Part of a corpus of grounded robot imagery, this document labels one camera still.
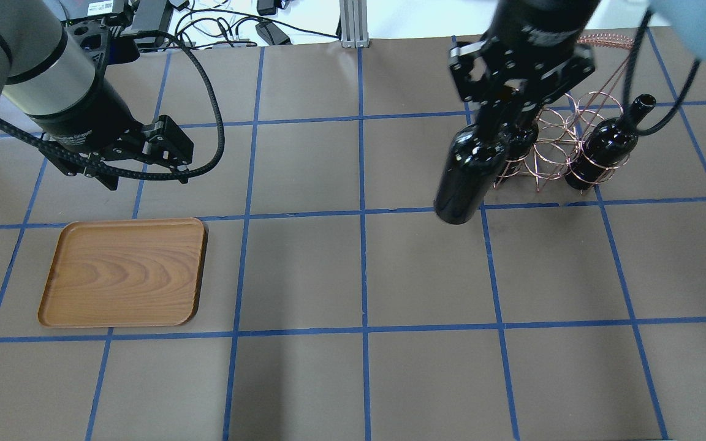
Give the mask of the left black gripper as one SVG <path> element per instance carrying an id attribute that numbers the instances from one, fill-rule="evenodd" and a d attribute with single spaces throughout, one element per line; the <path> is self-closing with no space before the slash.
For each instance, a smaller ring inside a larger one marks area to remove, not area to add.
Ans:
<path id="1" fill-rule="evenodd" d="M 168 168 L 187 184 L 194 144 L 177 123 L 160 115 L 152 124 L 136 120 L 123 98 L 108 83 L 95 83 L 86 97 L 61 112 L 29 114 L 58 153 L 41 150 L 59 171 L 84 174 L 115 192 L 120 178 L 137 179 L 137 172 L 116 172 L 110 161 L 128 161 Z"/>

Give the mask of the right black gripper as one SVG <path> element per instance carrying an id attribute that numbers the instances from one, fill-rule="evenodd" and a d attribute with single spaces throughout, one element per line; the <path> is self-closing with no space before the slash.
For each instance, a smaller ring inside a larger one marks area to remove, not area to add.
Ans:
<path id="1" fill-rule="evenodd" d="M 514 123 L 504 104 L 506 87 L 518 115 L 533 118 L 595 70 L 590 45 L 581 43 L 597 1 L 499 1 L 488 29 L 475 42 L 449 49 L 449 72 L 460 100 L 479 104 L 476 123 Z"/>

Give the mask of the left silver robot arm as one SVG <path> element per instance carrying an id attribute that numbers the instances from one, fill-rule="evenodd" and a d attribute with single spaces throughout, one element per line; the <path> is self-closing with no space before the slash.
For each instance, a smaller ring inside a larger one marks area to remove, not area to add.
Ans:
<path id="1" fill-rule="evenodd" d="M 132 9 L 62 21 L 42 1 L 0 1 L 0 131 L 68 176 L 186 183 L 194 145 L 171 118 L 140 122 L 107 68 L 139 59 Z"/>

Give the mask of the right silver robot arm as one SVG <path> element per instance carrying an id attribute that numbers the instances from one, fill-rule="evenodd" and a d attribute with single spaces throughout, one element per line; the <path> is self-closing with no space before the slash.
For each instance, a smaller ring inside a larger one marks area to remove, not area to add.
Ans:
<path id="1" fill-rule="evenodd" d="M 490 27 L 477 42 L 460 42 L 449 50 L 449 72 L 460 100 L 480 105 L 484 120 L 510 122 L 495 110 L 498 94 L 517 81 L 519 111 L 530 112 L 555 102 L 596 69 L 588 45 L 580 41 L 597 1 L 499 1 Z M 654 126 L 639 129 L 635 118 L 626 126 L 639 136 L 664 128 L 684 102 L 706 62 L 706 1 L 650 1 L 626 61 L 624 110 L 630 110 L 631 83 L 645 31 L 654 15 L 664 17 L 694 55 L 683 89 L 670 111 Z"/>

